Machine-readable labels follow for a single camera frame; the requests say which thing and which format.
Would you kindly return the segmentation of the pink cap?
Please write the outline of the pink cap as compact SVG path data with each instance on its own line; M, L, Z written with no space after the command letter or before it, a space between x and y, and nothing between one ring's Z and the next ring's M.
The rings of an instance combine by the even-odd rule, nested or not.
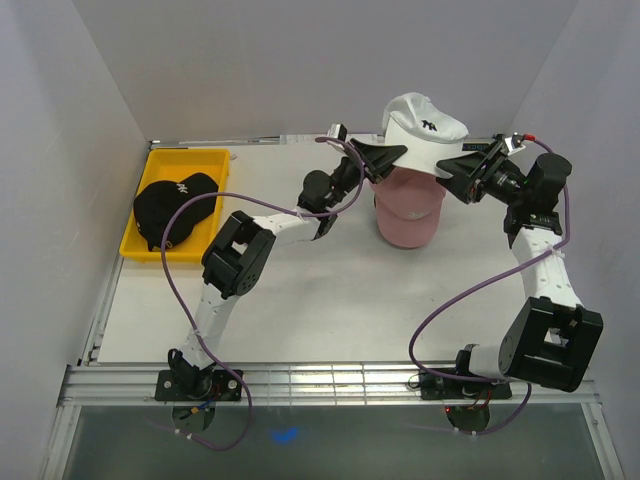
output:
M432 175L394 168L380 183L370 184L382 237L402 249L431 242L438 228L445 189Z

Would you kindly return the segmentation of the black cap white logo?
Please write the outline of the black cap white logo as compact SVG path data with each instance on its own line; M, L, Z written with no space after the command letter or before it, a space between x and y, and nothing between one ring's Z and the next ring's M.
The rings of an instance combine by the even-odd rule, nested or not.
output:
M205 173L195 173L181 181L160 180L150 183L135 198L133 213L138 233L150 252L159 251L164 230L188 200L218 191L216 181ZM196 225L215 211L216 198L210 197L191 204L174 222L167 238L166 249L183 243Z

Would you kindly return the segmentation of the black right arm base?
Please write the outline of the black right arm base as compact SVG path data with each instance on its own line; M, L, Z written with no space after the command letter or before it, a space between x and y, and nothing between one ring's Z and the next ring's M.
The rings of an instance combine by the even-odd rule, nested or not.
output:
M468 433L479 433L488 428L492 400L512 398L508 384L463 382L426 372L412 375L407 387L418 391L422 400L443 402L452 427Z

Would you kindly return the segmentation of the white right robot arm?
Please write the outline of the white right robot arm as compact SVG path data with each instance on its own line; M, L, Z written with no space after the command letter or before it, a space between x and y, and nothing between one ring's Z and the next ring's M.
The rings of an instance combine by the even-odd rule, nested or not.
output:
M487 384L517 379L573 392L581 384L603 331L600 314L575 293L561 252L569 238L556 206L571 163L543 153L523 173L504 141L468 155L440 160L438 182L466 204L489 195L507 207L503 230L518 261L525 302L497 345L460 350L451 382L464 397Z

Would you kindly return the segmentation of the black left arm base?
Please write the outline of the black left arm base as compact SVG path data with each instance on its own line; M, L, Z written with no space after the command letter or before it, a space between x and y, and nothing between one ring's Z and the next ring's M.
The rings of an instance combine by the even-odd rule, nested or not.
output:
M153 399L172 406L171 419L175 428L201 433L213 423L219 403L242 399L242 387L225 370L196 368L194 373L187 373L166 369L158 374Z

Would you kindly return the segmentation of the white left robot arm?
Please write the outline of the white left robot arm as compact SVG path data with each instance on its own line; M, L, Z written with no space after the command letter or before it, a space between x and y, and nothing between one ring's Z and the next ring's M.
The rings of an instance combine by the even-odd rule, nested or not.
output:
M408 148L369 145L355 139L331 141L343 152L328 174L308 173L297 206L278 207L274 215L252 217L242 211L230 215L203 254L203 287L191 332L185 343L168 353L169 369L178 388L190 399L205 397L212 387L211 357L241 296L256 286L273 249L325 236L337 220L338 204L359 193L365 180L383 180Z

